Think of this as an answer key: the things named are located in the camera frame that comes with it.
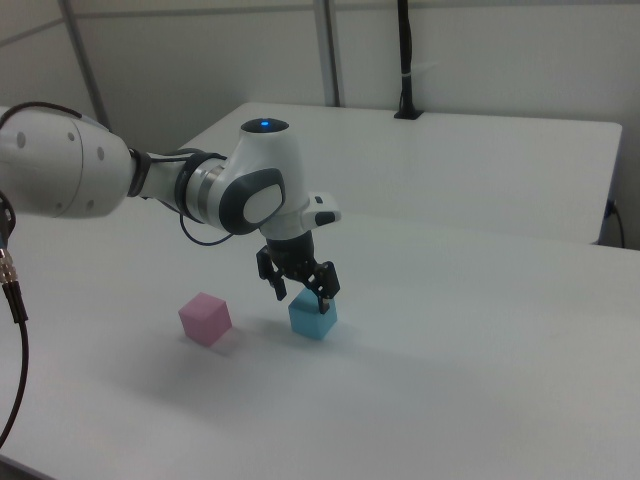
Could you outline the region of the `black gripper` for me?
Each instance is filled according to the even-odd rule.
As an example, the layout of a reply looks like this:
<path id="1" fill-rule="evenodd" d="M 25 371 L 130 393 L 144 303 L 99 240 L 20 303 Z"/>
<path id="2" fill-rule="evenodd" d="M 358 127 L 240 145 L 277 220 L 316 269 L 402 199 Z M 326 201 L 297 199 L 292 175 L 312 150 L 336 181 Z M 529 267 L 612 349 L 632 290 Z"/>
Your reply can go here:
<path id="1" fill-rule="evenodd" d="M 311 231 L 288 240 L 267 240 L 256 254 L 258 275 L 274 289 L 278 301 L 287 295 L 283 276 L 304 280 L 304 286 L 317 298 L 318 311 L 324 315 L 330 301 L 340 291 L 335 265 L 331 261 L 317 263 Z"/>

